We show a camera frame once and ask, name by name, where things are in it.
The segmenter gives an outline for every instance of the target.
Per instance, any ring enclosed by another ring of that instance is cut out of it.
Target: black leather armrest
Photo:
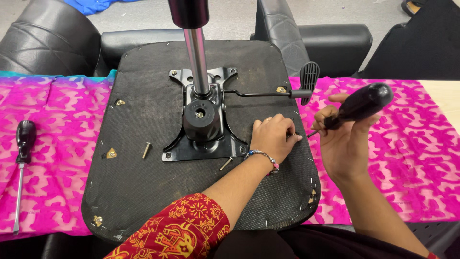
[[[257,1],[256,31],[251,40],[270,41],[275,44],[281,50],[290,77],[298,77],[300,69],[310,61],[291,9],[285,0]]]
[[[101,52],[110,69],[117,69],[121,56],[126,51],[147,43],[184,41],[183,29],[140,29],[104,32],[101,37]]]
[[[318,63],[320,77],[348,77],[358,72],[372,45],[364,24],[299,26],[311,61]]]
[[[94,25],[72,6],[34,0],[0,42],[0,70],[91,76],[98,63],[100,37]]]

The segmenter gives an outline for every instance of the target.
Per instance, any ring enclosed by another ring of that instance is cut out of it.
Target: hand
[[[295,134],[294,122],[277,114],[266,118],[263,122],[259,120],[254,122],[251,149],[265,152],[278,164],[281,164],[291,152],[294,144],[301,139],[302,136]]]
[[[329,101],[343,103],[349,94],[329,96]],[[369,128],[380,119],[374,114],[357,122],[344,123],[336,130],[324,129],[325,117],[337,112],[328,105],[315,114],[311,129],[320,130],[321,157],[324,168],[335,184],[368,177]]]

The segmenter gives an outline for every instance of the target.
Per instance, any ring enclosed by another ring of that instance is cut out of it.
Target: table
[[[460,81],[418,81],[441,108],[447,120],[460,132]]]

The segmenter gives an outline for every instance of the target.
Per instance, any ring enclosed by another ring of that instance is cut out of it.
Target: woman's left hand
[[[280,164],[291,152],[302,136],[295,134],[294,122],[281,114],[268,117],[263,122],[256,120],[253,126],[251,149],[267,153]]]

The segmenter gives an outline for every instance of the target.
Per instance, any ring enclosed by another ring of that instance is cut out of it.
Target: black fabric seat bottom
[[[224,89],[243,93],[291,89],[279,49],[265,41],[205,41],[208,69],[236,67],[238,75]],[[82,202],[82,214],[92,233],[124,241],[147,219],[174,200],[202,192],[243,161],[237,157],[224,170],[227,158],[163,162],[163,148],[179,133],[182,86],[170,70],[190,69],[184,41],[139,46],[121,61],[105,111]],[[126,103],[117,106],[121,99]],[[292,118],[304,139],[280,166],[265,177],[244,209],[236,230],[284,229],[298,225],[315,212],[319,197],[318,172],[311,158],[295,100],[287,97],[238,97],[226,94],[226,116],[233,133],[250,142],[254,120],[277,113]],[[142,159],[146,142],[152,143]],[[113,148],[114,158],[102,158]],[[316,199],[308,203],[312,190]],[[94,217],[102,217],[97,227]]]

